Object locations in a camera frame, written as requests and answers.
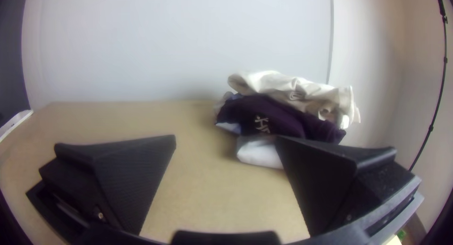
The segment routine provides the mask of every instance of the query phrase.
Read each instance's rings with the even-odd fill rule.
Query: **dark purple shirt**
[[[265,95],[227,100],[217,122],[239,123],[242,135],[269,133],[338,144],[346,135],[334,123],[320,120]]]

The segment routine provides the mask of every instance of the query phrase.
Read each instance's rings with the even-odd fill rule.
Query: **green object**
[[[398,239],[402,242],[404,240],[404,237],[406,237],[406,232],[401,229],[398,233],[396,233],[396,236],[398,236]]]

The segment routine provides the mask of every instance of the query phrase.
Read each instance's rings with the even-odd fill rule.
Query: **tan tabletop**
[[[63,244],[25,193],[56,142],[93,144],[165,134],[176,151],[141,236],[170,242],[176,230],[274,230],[282,243],[309,238],[284,173],[240,163],[235,136],[213,125],[211,101],[53,103],[0,143],[0,188],[34,244]]]

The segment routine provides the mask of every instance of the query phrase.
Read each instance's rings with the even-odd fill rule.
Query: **pile of clothes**
[[[283,168],[272,135],[338,144],[352,123],[360,123],[351,87],[335,88],[276,71],[237,73],[214,106],[216,126],[236,133],[240,161]]]

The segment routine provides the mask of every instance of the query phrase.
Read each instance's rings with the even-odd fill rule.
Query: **black plastic triangle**
[[[360,172],[394,160],[394,148],[363,149],[279,136],[276,149],[310,235],[322,234]]]
[[[138,235],[175,148],[175,136],[166,135],[95,145],[57,144],[55,153],[59,161],[92,170],[124,230]]]

